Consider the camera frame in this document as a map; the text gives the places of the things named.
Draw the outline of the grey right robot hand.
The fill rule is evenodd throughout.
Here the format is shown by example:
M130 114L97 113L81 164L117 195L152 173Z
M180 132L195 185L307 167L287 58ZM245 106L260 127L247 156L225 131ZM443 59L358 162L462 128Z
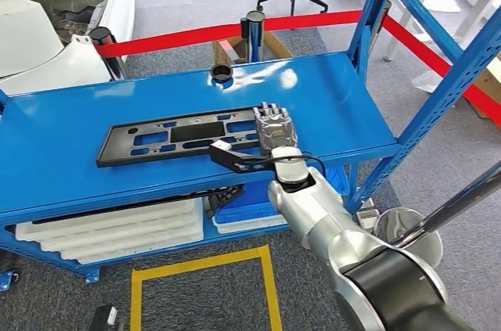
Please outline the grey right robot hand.
M298 146L296 128L286 108L261 102L254 106L253 113L261 154L268 155L277 147Z

